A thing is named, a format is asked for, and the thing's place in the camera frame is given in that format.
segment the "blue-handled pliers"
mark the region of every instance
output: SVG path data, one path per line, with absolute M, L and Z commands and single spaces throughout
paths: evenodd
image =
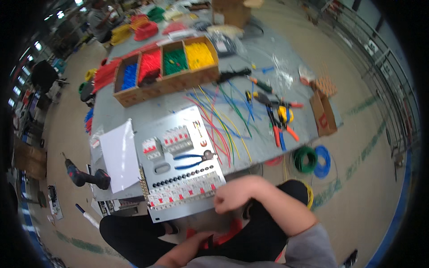
M 203 155 L 199 155 L 199 154 L 183 154 L 183 155 L 179 155 L 173 158 L 173 160 L 179 160 L 179 159 L 184 159 L 184 158 L 189 158 L 189 157 L 201 157 L 201 161 L 196 162 L 194 164 L 191 165 L 187 165 L 187 166 L 175 166 L 174 169 L 188 169 L 188 168 L 192 168 L 193 166 L 198 166 L 199 164 L 201 164 L 202 162 L 206 161 L 206 160 L 210 160 L 213 159 L 213 156 L 215 156 L 216 154 L 212 153 L 210 150 L 206 150 L 204 152 Z

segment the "cordless drill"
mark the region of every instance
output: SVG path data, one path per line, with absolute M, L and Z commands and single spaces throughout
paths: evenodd
M 66 157 L 64 153 L 61 153 L 64 158 L 66 159 L 66 168 L 67 173 L 69 174 L 70 178 L 72 179 L 73 183 L 76 184 L 78 187 L 82 187 L 85 185 L 85 182 L 88 182 L 90 184 L 95 184 L 98 186 L 98 188 L 102 190 L 107 190 L 110 185 L 110 177 L 107 175 L 107 173 L 104 172 L 102 169 L 98 169 L 97 172 L 95 172 L 95 175 L 90 175 L 85 172 L 80 171 L 73 162 Z

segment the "metal railing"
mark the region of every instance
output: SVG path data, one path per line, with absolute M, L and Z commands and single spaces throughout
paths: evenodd
M 398 58 L 379 33 L 354 10 L 332 0 L 305 2 L 319 14 L 317 20 L 329 25 L 354 53 L 362 79 L 374 96 L 382 118 L 386 121 L 392 157 L 420 145 L 420 114 L 414 93 Z

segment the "hand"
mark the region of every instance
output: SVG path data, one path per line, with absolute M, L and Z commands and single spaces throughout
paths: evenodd
M 163 265 L 168 268 L 186 266 L 188 262 L 195 258 L 201 243 L 213 234 L 215 232 L 200 232 L 195 234 L 193 237 L 172 248 L 155 265 Z
M 221 186 L 214 196 L 216 213 L 223 214 L 243 206 L 250 198 L 255 198 L 259 188 L 266 183 L 261 176 L 249 175 Z

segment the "green wire coil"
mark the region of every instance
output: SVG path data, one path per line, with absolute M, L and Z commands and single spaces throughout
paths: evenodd
M 305 158 L 308 158 L 308 163 L 304 164 Z M 317 154 L 313 148 L 303 146 L 295 150 L 292 154 L 293 165 L 301 173 L 312 173 L 317 165 Z

